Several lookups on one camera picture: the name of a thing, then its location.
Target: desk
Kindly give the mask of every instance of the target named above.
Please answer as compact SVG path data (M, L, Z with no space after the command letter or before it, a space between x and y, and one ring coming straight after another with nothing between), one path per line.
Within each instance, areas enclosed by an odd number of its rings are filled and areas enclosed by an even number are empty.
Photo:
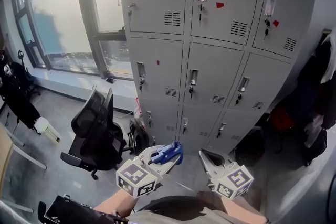
M5 127L2 124L0 124L0 199L1 199L2 189L4 185L6 170L7 170L8 163L9 163L9 160L11 158L13 151L16 151L22 157L25 157L27 160L39 166L40 168L44 170L47 169L47 166L38 162L34 158L30 157L27 153L25 153L20 148L18 148L16 145L14 145L12 140L9 138L6 132ZM34 210L32 210L31 208L17 205L10 201L5 201L5 200L2 200L2 201L11 207L14 207L14 208L26 211L26 212L31 212L31 213L34 212Z

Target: blue cloth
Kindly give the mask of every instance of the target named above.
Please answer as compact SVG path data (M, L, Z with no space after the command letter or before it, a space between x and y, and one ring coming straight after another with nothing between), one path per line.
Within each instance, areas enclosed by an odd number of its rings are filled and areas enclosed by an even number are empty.
M179 141L174 141L172 144L162 146L157 150L158 154L151 157L152 163L165 164L170 161L177 154L180 155L180 159L176 165L181 164L183 159L183 146Z

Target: gray floor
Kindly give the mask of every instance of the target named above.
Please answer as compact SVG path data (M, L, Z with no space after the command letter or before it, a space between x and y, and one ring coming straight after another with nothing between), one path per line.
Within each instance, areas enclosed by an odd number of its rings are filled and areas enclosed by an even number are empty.
M57 195L69 194L76 201L96 206L119 189L116 186L115 170L98 171L99 180L95 181L89 172L72 167L60 159L61 152L68 152L71 146L75 134L70 122L83 106L83 102L46 90L42 90L41 93L40 97L33 98L32 103L41 116L49 120L60 133L61 141L56 145L47 137L39 136L23 123L19 123L14 134L25 143L22 150L48 168L43 170L14 152L9 161L2 195L3 199L33 208L35 210L33 214L16 210L31 223L39 223L37 219L39 201L50 205ZM0 122L5 124L8 112L10 115L7 128L12 132L16 126L16 116L7 106L0 115ZM119 112L114 114L114 121L122 125L125 134L129 130L129 118L129 115ZM125 152L123 162L128 158L130 155ZM208 190L207 180L208 177L198 157L185 155L183 163L166 176L163 186L141 198L135 209L140 209L151 200L165 196L195 196L200 190Z

